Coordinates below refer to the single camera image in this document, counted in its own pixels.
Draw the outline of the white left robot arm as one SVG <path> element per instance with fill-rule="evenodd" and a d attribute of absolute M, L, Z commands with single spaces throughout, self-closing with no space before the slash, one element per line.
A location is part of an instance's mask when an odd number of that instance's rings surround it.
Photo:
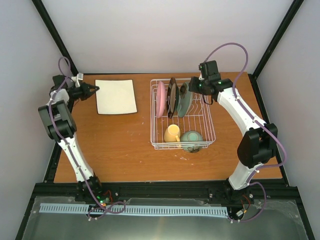
<path fill-rule="evenodd" d="M 103 198 L 104 188 L 94 170 L 87 163 L 77 140 L 77 126 L 68 104 L 71 100 L 87 100 L 100 88 L 83 82 L 83 74 L 52 77 L 54 86 L 49 101 L 38 108 L 45 131 L 66 154 L 76 176 L 78 189 L 92 201 Z"/>

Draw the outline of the square grey black-edged plate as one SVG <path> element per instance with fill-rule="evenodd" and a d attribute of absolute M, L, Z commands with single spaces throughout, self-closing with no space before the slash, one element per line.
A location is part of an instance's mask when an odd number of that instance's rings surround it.
<path fill-rule="evenodd" d="M 96 107 L 99 115 L 125 115 L 137 113 L 133 80 L 95 80 Z"/>

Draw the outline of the dark round plate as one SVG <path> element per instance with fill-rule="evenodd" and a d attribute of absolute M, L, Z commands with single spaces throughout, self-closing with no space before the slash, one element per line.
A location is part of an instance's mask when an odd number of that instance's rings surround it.
<path fill-rule="evenodd" d="M 176 79 L 172 77 L 169 81 L 167 89 L 167 100 L 166 100 L 166 110 L 167 117 L 171 119 L 177 110 L 179 103 L 179 87 L 177 85 Z"/>

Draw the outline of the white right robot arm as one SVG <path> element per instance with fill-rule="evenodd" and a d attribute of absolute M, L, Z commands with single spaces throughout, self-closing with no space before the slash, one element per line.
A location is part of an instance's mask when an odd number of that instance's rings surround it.
<path fill-rule="evenodd" d="M 276 155 L 274 138 L 278 135 L 278 129 L 254 113 L 229 78 L 221 77 L 216 61 L 200 63 L 199 70 L 200 76 L 191 78 L 189 90 L 203 97 L 210 96 L 211 102 L 217 102 L 229 113 L 242 134 L 237 148 L 239 162 L 227 179 L 225 188 L 225 195 L 231 200 L 247 188 L 254 173 Z"/>

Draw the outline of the teal floral round plate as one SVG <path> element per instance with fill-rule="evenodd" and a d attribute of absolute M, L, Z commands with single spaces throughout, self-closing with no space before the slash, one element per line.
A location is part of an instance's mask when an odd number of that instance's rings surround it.
<path fill-rule="evenodd" d="M 189 81 L 182 84 L 179 89 L 179 102 L 177 107 L 177 115 L 179 118 L 183 118 L 192 104 L 193 93 L 189 90 Z"/>

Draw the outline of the yellow mug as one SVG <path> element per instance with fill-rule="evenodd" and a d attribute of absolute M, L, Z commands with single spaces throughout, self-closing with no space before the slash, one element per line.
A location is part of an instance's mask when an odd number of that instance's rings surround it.
<path fill-rule="evenodd" d="M 166 143 L 176 143 L 180 142 L 181 130 L 178 125 L 171 124 L 165 130 L 164 141 Z"/>

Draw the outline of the mint green bowl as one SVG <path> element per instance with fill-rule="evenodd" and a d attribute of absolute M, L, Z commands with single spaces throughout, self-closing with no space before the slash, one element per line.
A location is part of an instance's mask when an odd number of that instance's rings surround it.
<path fill-rule="evenodd" d="M 180 142 L 182 143 L 182 149 L 188 153 L 197 153 L 202 149 L 201 142 L 203 141 L 203 137 L 197 131 L 187 131 L 185 132 L 181 138 Z"/>

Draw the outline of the pink plate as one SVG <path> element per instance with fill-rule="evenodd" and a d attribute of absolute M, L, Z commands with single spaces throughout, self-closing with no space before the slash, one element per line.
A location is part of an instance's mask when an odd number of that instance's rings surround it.
<path fill-rule="evenodd" d="M 156 117 L 160 118 L 163 116 L 166 107 L 166 88 L 162 81 L 157 84 L 156 91 Z"/>

